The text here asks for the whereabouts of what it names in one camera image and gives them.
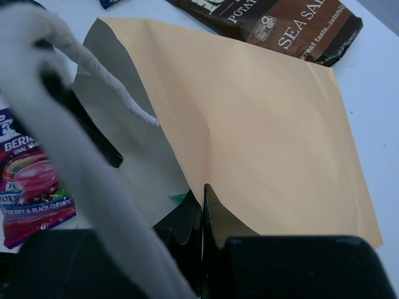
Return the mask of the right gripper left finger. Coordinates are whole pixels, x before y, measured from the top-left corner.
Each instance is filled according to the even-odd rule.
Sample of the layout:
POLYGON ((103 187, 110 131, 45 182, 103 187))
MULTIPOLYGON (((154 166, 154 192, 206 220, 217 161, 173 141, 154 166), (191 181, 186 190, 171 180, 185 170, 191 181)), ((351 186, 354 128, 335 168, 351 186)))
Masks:
POLYGON ((200 296, 203 265, 202 208, 191 191, 153 226, 196 296, 200 296))

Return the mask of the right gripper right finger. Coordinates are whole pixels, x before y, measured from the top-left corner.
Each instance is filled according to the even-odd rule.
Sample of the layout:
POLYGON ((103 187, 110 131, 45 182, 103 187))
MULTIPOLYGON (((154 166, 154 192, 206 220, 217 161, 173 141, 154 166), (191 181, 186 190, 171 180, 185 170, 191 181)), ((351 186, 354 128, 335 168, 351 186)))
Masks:
POLYGON ((210 184, 204 185, 203 206, 203 265, 206 280, 203 294, 207 298, 227 298, 228 283, 232 280, 228 255, 223 247, 230 237, 258 237, 227 209, 210 184))

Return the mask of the teal Fox's mint bag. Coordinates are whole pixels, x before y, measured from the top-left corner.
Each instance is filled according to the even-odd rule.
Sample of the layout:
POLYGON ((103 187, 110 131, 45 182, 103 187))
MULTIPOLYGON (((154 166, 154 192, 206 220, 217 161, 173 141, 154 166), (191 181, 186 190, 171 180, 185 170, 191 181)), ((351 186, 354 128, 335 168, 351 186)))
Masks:
POLYGON ((180 205, 180 204, 183 202, 183 200, 185 199, 186 195, 187 195, 187 192, 185 192, 185 193, 183 193, 183 194, 176 194, 176 195, 169 196, 169 199, 170 199, 176 206, 178 206, 178 205, 180 205))

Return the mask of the brown paper bag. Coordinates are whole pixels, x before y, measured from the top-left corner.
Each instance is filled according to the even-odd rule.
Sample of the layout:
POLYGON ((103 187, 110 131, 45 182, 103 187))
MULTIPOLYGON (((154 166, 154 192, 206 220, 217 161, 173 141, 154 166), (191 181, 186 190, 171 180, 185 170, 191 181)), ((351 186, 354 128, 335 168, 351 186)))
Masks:
POLYGON ((171 151, 195 198, 210 185, 261 235, 382 235, 331 69, 148 19, 99 24, 122 47, 149 115, 34 4, 1 9, 1 93, 49 155, 78 208, 129 280, 150 298, 193 298, 148 223, 171 151))

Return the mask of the purple Fox's candy bag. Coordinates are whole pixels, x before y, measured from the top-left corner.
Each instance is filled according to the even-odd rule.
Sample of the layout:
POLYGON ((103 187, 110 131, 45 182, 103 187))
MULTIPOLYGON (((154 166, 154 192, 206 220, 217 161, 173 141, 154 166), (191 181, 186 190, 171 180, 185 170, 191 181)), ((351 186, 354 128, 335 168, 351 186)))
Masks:
POLYGON ((76 215, 47 153, 34 138, 16 131, 9 108, 1 110, 1 212, 8 249, 76 215))

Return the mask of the dark brown snack packet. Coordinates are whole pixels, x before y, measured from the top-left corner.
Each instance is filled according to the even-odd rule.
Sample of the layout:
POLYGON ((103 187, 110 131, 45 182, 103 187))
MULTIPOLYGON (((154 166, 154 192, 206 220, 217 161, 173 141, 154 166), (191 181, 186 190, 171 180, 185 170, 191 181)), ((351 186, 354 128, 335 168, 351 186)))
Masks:
POLYGON ((336 0, 179 0, 171 4, 217 34, 325 67, 335 65, 363 28, 336 0))

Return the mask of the blue white snack packet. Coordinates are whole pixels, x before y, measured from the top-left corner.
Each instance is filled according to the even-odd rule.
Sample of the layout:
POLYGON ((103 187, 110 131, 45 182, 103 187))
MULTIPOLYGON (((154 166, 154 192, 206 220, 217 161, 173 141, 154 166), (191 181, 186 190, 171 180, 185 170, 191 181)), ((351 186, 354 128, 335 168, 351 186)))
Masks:
POLYGON ((99 0, 99 3, 103 9, 108 9, 120 1, 121 0, 99 0))

